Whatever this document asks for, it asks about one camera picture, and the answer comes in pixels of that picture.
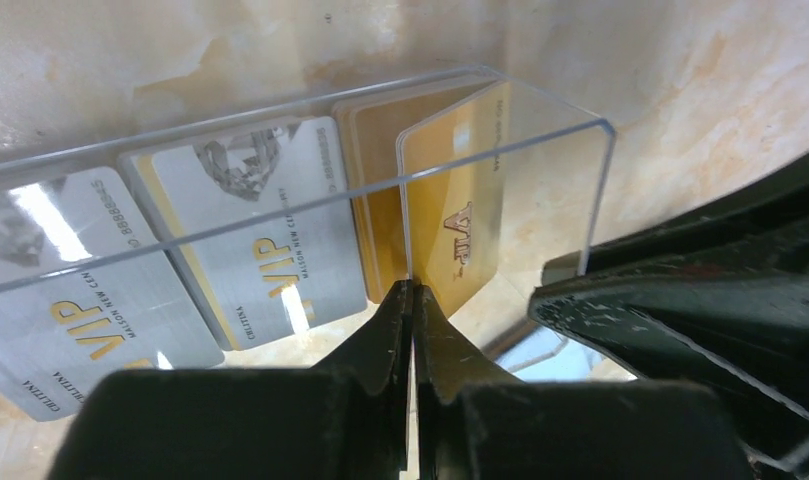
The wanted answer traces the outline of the clear plastic card box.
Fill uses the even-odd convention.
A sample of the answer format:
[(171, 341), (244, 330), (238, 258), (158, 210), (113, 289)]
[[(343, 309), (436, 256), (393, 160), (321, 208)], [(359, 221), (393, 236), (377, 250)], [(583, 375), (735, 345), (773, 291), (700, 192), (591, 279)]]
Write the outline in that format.
[(0, 162), (0, 394), (54, 421), (124, 368), (295, 364), (399, 280), (485, 346), (586, 269), (615, 136), (459, 67)]

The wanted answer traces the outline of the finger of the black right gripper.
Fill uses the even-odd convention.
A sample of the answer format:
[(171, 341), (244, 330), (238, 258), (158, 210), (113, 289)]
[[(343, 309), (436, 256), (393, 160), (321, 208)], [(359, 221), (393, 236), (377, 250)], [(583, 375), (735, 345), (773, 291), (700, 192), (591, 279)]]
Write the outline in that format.
[(543, 269), (529, 317), (637, 377), (711, 388), (747, 451), (809, 479), (809, 152), (693, 211)]

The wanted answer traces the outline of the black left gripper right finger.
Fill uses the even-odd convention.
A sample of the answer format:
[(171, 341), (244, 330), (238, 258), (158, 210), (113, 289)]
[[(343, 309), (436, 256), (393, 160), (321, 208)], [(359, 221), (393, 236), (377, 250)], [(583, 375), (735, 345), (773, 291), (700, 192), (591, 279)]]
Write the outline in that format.
[(716, 396), (672, 381), (526, 383), (413, 291), (425, 479), (749, 479)]

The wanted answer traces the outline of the brown leather card holder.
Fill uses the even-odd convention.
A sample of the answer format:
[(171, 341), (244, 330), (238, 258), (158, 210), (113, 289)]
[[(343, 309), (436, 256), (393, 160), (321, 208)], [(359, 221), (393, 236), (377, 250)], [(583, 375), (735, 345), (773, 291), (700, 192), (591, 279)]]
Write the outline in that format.
[(535, 322), (523, 320), (484, 347), (496, 364), (527, 382), (633, 381), (615, 361)]

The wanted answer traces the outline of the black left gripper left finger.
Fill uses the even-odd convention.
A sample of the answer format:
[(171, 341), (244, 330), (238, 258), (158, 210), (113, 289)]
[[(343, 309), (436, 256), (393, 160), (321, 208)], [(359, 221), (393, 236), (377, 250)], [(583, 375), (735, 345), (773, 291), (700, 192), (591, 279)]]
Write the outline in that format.
[(71, 423), (53, 479), (395, 479), (414, 286), (307, 368), (129, 369)]

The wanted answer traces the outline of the gold VIP card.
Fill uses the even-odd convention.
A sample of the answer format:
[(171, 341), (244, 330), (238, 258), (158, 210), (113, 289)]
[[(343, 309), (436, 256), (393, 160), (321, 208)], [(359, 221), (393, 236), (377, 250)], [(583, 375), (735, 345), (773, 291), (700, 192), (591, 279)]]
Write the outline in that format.
[(484, 85), (404, 130), (396, 141), (415, 278), (452, 315), (496, 274), (512, 88)]

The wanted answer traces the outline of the silver vip card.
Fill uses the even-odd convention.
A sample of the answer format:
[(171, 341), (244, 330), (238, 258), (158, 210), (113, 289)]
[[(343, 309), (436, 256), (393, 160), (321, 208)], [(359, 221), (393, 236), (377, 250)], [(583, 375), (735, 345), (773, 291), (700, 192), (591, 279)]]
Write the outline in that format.
[(333, 118), (252, 123), (124, 153), (118, 166), (223, 349), (367, 308)]
[(0, 393), (46, 422), (120, 369), (221, 364), (156, 242), (112, 168), (0, 190)]

